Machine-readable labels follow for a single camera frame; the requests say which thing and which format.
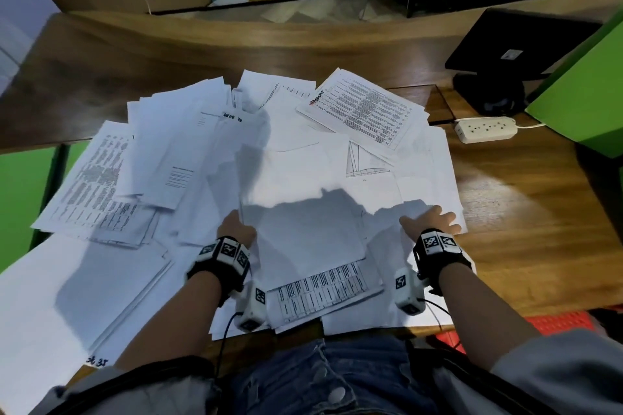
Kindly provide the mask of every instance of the stack of paper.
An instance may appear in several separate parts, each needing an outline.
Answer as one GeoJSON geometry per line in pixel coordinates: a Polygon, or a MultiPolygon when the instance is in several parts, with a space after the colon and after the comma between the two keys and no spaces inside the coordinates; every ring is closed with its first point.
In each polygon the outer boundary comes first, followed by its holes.
{"type": "MultiPolygon", "coordinates": [[[[438,203],[465,231],[446,135],[427,117],[342,69],[317,90],[245,71],[233,90],[208,79],[128,102],[128,123],[104,123],[33,225],[54,235],[0,276],[16,302],[3,313],[15,331],[0,345],[0,406],[25,413],[85,360],[113,364],[233,209],[257,230],[260,330],[317,317],[327,334],[449,323],[407,317],[391,294],[412,261],[401,215],[438,203]]],[[[218,309],[214,340],[234,309],[218,309]]]]}

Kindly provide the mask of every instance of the monitor stand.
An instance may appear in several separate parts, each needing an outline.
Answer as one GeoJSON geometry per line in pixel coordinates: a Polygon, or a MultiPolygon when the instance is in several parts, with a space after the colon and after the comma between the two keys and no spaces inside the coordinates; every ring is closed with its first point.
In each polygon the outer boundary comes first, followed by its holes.
{"type": "Polygon", "coordinates": [[[526,92],[519,79],[502,74],[456,74],[452,84],[480,115],[510,117],[526,108],[526,92]]]}

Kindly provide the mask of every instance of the blue denim pants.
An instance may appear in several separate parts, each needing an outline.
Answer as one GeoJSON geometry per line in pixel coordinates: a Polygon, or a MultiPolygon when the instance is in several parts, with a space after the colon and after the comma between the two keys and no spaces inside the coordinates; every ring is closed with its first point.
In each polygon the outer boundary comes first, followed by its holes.
{"type": "Polygon", "coordinates": [[[229,392],[232,415],[439,412],[393,337],[312,341],[238,374],[229,392]]]}

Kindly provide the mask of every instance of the power strip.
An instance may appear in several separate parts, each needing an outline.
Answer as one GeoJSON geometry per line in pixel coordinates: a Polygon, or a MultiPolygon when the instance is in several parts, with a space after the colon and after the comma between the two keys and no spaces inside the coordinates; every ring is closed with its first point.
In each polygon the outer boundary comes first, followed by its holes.
{"type": "Polygon", "coordinates": [[[454,130],[463,143],[508,140],[517,135],[515,120],[509,117],[459,120],[454,130]]]}

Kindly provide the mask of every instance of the green cushion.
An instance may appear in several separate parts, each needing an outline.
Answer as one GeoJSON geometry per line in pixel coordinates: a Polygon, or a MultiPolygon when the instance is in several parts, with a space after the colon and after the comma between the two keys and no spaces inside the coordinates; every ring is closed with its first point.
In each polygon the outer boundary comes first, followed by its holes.
{"type": "Polygon", "coordinates": [[[66,177],[67,173],[72,170],[72,167],[74,167],[74,164],[76,164],[76,161],[84,152],[84,150],[87,149],[89,143],[89,141],[81,141],[80,143],[74,143],[72,145],[69,145],[69,153],[67,154],[67,164],[65,166],[64,177],[66,177]]]}
{"type": "Polygon", "coordinates": [[[0,272],[30,250],[55,150],[0,155],[0,272]]]}

